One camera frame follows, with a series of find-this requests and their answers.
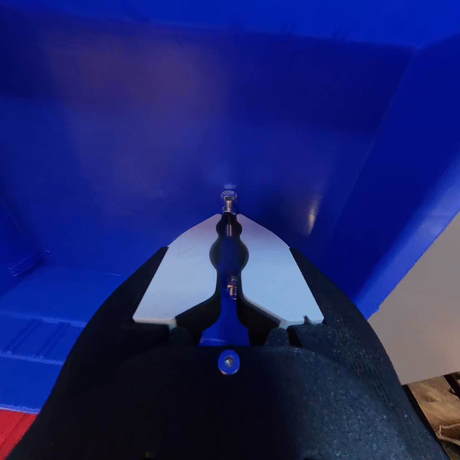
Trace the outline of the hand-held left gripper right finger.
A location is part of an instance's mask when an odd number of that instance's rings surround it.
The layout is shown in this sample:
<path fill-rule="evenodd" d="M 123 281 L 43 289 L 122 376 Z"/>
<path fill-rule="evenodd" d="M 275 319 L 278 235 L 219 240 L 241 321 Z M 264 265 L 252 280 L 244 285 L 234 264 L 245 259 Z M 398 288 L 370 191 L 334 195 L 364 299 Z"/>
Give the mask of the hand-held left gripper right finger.
<path fill-rule="evenodd" d="M 289 246 L 267 228 L 242 214 L 240 240 L 248 260 L 242 269 L 241 294 L 251 306 L 287 328 L 321 324 L 321 312 Z"/>

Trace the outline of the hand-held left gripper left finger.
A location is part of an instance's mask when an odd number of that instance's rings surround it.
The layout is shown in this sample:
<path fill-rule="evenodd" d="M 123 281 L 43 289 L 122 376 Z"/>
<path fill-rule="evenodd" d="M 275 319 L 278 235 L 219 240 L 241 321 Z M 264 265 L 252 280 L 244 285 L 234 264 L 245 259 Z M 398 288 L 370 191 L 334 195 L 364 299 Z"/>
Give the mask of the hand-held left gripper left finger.
<path fill-rule="evenodd" d="M 215 214 L 171 242 L 133 314 L 135 323 L 173 328 L 181 314 L 220 294 L 220 275 L 211 259 L 218 239 Z"/>

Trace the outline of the blue plastic bin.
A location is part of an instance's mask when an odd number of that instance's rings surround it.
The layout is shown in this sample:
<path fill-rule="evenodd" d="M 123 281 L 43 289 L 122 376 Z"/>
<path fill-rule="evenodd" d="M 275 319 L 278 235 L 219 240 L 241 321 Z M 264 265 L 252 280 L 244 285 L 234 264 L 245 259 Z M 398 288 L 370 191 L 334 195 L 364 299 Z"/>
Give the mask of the blue plastic bin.
<path fill-rule="evenodd" d="M 1 409 L 226 188 L 458 371 L 459 1 L 1 1 Z"/>

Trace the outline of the red plastic container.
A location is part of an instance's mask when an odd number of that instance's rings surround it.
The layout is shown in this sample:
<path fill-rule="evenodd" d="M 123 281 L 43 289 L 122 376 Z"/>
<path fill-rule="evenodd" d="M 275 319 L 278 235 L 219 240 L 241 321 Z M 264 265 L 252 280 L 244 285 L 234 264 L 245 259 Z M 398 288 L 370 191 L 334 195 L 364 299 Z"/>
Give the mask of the red plastic container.
<path fill-rule="evenodd" d="M 0 410 L 0 459 L 8 457 L 12 449 L 18 444 L 31 424 L 36 414 L 19 411 Z"/>

